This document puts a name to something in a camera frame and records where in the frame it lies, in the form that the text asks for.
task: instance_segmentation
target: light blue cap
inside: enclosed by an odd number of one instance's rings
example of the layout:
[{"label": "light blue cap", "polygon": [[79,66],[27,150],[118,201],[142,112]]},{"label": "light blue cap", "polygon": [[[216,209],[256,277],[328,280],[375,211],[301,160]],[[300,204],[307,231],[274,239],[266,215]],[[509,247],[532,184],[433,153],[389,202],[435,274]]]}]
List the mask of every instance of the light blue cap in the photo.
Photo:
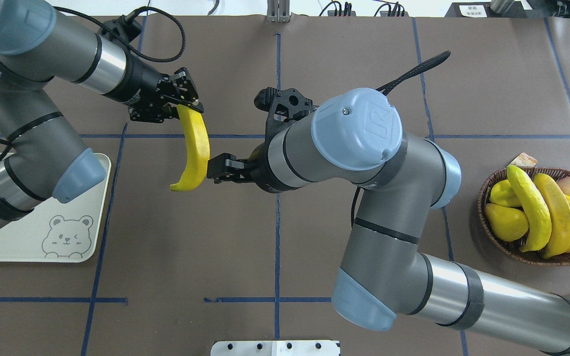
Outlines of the light blue cap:
[{"label": "light blue cap", "polygon": [[384,94],[357,88],[318,108],[312,119],[312,139],[331,164],[367,171],[397,153],[402,144],[402,120]]},{"label": "light blue cap", "polygon": [[374,331],[386,331],[393,326],[397,314],[369,293],[342,268],[337,269],[337,281],[331,304],[346,320]]},{"label": "light blue cap", "polygon": [[61,203],[69,203],[77,196],[104,180],[106,172],[91,148],[83,151],[65,171],[52,196]]},{"label": "light blue cap", "polygon": [[52,33],[56,10],[44,0],[0,0],[0,54],[37,47]]},{"label": "light blue cap", "polygon": [[445,207],[446,204],[450,203],[450,200],[457,195],[459,188],[461,188],[461,165],[457,162],[457,159],[453,155],[450,155],[447,151],[444,151],[439,147],[438,144],[426,139],[430,142],[441,155],[441,159],[445,164],[445,185],[443,187],[443,192],[430,209],[438,209]]}]

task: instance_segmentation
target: white tray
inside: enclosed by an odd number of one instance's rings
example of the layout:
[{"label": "white tray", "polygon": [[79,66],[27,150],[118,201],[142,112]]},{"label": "white tray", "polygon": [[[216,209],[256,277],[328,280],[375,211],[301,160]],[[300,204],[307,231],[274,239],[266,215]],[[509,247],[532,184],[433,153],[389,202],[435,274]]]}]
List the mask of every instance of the white tray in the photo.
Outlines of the white tray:
[{"label": "white tray", "polygon": [[[111,170],[108,156],[95,156],[107,172],[104,181],[67,204],[50,198],[1,228],[0,262],[83,262],[94,254]],[[64,242],[68,237],[76,243]]]}]

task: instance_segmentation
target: white bracket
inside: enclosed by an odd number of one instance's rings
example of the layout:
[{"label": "white bracket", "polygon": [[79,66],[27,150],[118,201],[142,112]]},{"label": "white bracket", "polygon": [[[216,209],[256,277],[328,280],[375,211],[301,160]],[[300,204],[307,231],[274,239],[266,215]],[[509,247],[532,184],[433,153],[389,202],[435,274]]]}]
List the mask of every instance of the white bracket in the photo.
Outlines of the white bracket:
[{"label": "white bracket", "polygon": [[267,0],[267,22],[289,22],[289,0]]},{"label": "white bracket", "polygon": [[332,340],[274,340],[217,342],[210,356],[340,356],[340,342]]}]

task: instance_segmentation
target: cartoon bear face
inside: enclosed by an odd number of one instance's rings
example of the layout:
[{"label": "cartoon bear face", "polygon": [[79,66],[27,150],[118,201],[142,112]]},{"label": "cartoon bear face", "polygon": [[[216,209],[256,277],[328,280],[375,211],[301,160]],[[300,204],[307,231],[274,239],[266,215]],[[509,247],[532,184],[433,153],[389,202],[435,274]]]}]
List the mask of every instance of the cartoon bear face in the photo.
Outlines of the cartoon bear face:
[{"label": "cartoon bear face", "polygon": [[52,217],[50,231],[43,240],[43,252],[46,257],[56,253],[57,257],[82,256],[91,247],[89,230],[94,220],[83,216],[79,220],[65,220],[62,216]]}]

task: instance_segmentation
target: fruit basket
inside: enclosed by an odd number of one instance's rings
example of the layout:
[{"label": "fruit basket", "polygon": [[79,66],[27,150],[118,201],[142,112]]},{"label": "fruit basket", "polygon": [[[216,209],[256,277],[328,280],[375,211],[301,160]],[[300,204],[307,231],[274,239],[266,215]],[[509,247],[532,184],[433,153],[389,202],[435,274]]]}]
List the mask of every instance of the fruit basket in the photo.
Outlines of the fruit basket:
[{"label": "fruit basket", "polygon": [[[566,169],[547,167],[521,167],[521,169],[527,172],[527,174],[532,179],[538,173],[545,173],[551,176],[551,178],[554,180],[570,177],[570,171],[567,171]],[[513,242],[505,242],[497,239],[497,237],[495,237],[491,232],[489,221],[484,212],[485,205],[489,203],[488,197],[491,188],[501,180],[505,179],[507,179],[506,169],[495,171],[485,180],[485,182],[482,184],[481,190],[479,191],[477,199],[478,218],[479,223],[482,227],[482,232],[484,232],[487,239],[496,245],[498,250],[504,252],[505,255],[508,255],[514,260],[523,262],[525,264],[536,266],[570,266],[570,253],[563,253],[561,255],[553,256],[549,259],[543,259],[540,256],[540,252],[538,251],[520,252],[520,246],[524,245],[526,237],[522,237],[521,239]]]}]

